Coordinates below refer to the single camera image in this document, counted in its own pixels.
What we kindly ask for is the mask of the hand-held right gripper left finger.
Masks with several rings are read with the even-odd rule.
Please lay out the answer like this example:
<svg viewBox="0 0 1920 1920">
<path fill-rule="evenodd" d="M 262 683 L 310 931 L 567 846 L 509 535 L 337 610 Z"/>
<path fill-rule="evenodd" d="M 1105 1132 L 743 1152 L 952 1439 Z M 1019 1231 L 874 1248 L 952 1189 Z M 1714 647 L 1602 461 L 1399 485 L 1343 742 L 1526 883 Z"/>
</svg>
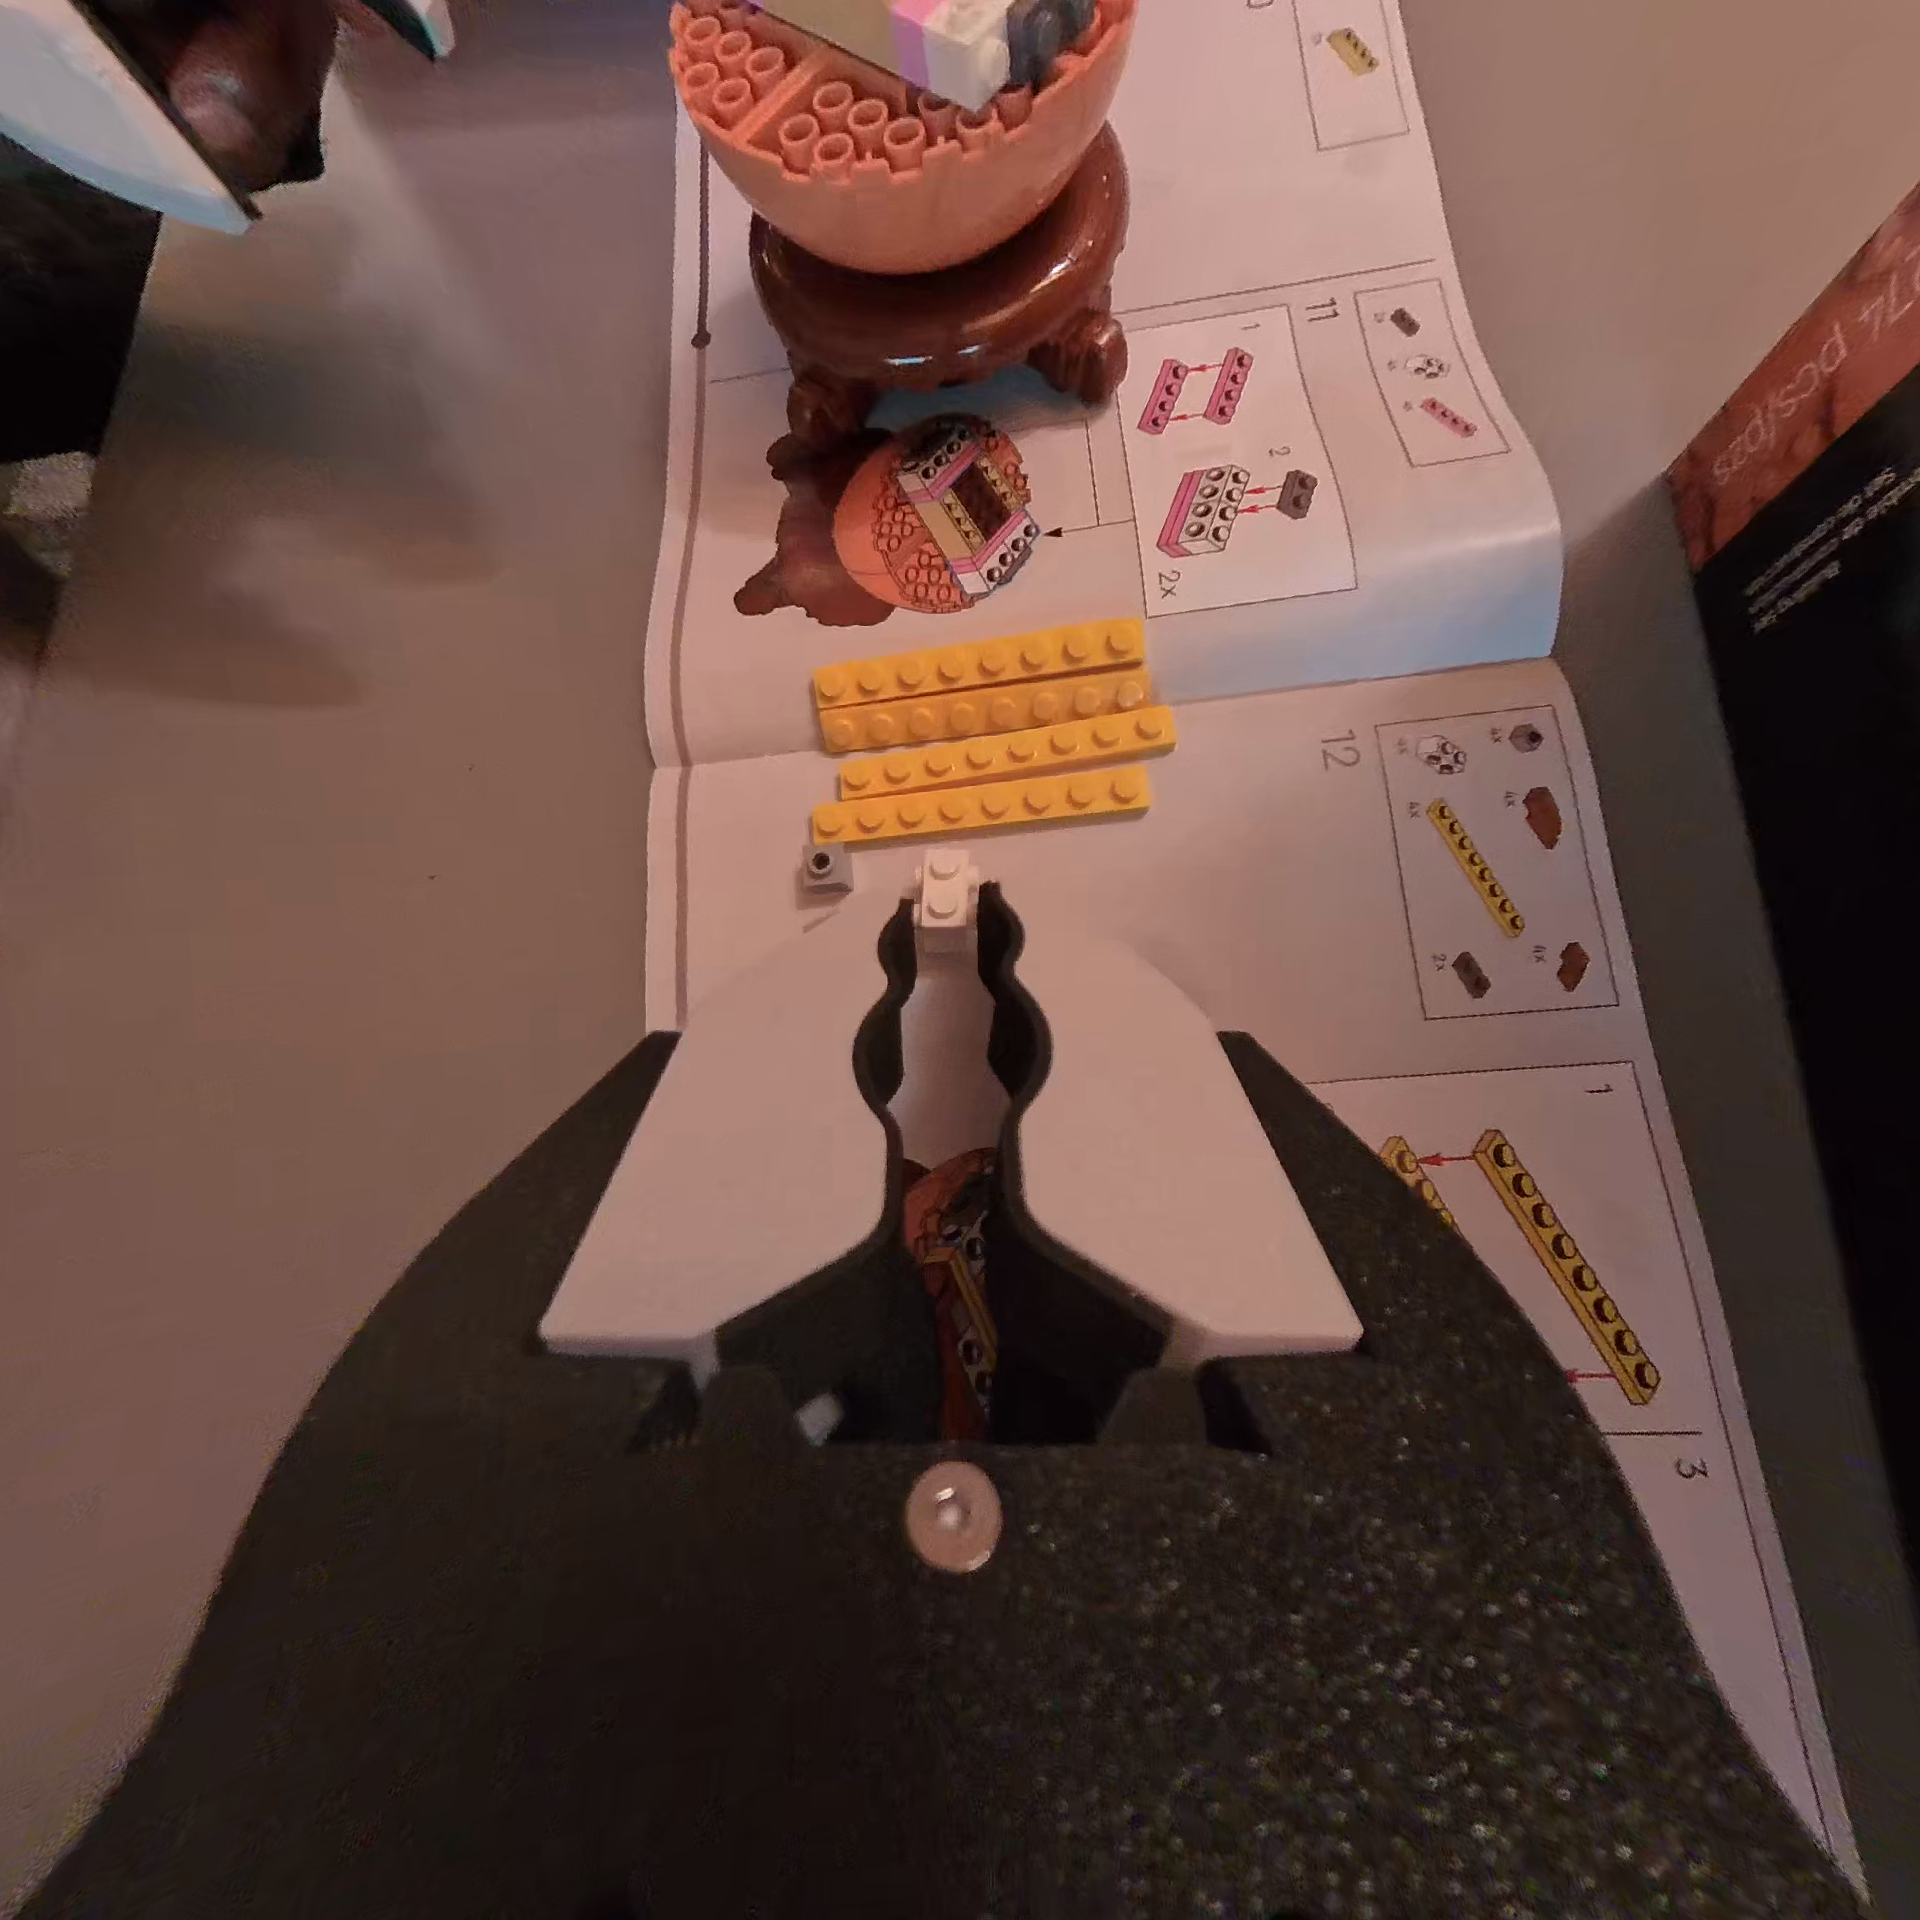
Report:
<svg viewBox="0 0 1920 1920">
<path fill-rule="evenodd" d="M 911 908 L 849 895 L 711 990 L 662 1061 L 560 1287 L 553 1352 L 720 1359 L 887 1236 Z"/>
</svg>

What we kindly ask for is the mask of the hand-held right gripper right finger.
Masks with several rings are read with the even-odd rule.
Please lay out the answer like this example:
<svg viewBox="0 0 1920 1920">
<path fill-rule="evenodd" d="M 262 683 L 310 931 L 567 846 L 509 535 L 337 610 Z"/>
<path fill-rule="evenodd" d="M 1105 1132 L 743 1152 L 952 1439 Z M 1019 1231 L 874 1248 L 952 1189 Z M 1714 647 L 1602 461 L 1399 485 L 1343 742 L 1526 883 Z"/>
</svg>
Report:
<svg viewBox="0 0 1920 1920">
<path fill-rule="evenodd" d="M 1208 1015 L 1055 903 L 985 898 L 1011 1228 L 1168 1362 L 1349 1352 L 1359 1319 Z"/>
</svg>

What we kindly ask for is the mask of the small white brick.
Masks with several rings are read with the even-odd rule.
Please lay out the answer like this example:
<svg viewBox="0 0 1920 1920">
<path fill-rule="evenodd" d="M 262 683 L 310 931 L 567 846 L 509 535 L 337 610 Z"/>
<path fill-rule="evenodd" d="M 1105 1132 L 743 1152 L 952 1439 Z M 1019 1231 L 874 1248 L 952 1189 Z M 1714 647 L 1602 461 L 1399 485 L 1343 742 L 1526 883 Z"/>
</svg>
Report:
<svg viewBox="0 0 1920 1920">
<path fill-rule="evenodd" d="M 925 847 L 910 898 L 915 957 L 936 968 L 976 972 L 979 871 L 970 852 Z"/>
</svg>

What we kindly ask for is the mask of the person's left hand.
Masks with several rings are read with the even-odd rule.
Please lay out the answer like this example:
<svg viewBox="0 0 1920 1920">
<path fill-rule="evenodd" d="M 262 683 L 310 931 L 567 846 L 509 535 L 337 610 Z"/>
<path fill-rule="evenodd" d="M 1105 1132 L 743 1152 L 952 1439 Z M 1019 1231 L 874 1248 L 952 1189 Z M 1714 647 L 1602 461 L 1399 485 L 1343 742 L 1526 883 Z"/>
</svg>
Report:
<svg viewBox="0 0 1920 1920">
<path fill-rule="evenodd" d="M 322 179 L 331 2 L 161 2 L 144 35 L 163 96 L 231 186 L 254 194 Z"/>
</svg>

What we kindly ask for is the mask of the brick flowerpot model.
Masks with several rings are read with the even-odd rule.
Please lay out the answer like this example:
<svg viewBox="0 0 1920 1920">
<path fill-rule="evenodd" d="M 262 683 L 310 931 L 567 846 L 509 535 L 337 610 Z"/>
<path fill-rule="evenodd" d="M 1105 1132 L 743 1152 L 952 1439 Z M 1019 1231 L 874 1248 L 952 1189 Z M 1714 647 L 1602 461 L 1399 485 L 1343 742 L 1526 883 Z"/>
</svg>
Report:
<svg viewBox="0 0 1920 1920">
<path fill-rule="evenodd" d="M 751 285 L 791 367 L 776 475 L 864 446 L 887 394 L 1032 367 L 1109 402 L 1128 182 L 1111 108 L 1135 5 L 1009 5 L 1023 63 L 982 103 L 768 10 L 674 5 L 687 120 L 751 207 Z"/>
</svg>

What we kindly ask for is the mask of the brick set instruction booklet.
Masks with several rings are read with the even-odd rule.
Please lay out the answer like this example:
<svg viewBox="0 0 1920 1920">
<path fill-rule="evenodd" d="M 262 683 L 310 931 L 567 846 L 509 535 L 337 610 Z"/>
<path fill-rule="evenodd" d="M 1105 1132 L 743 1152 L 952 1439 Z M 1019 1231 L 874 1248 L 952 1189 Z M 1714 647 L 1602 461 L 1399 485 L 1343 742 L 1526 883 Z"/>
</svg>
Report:
<svg viewBox="0 0 1920 1920">
<path fill-rule="evenodd" d="M 1115 396 L 894 390 L 776 475 L 751 207 L 681 108 L 647 1013 L 822 914 L 782 864 L 830 803 L 816 667 L 1138 616 L 1179 733 L 1151 807 L 952 842 L 1258 1039 L 1503 1287 L 1761 1779 L 1862 1890 L 1549 660 L 1560 528 L 1456 282 L 1401 10 L 1135 5 L 1111 131 Z"/>
</svg>

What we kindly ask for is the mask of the black orchid print set box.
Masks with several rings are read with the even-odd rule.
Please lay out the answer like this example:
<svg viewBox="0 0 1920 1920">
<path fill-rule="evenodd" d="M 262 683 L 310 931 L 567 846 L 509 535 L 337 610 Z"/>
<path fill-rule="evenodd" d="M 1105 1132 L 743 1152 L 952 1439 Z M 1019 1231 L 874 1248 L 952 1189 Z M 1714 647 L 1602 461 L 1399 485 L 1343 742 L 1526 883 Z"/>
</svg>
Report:
<svg viewBox="0 0 1920 1920">
<path fill-rule="evenodd" d="M 1666 474 L 1918 1547 L 1918 191 Z"/>
</svg>

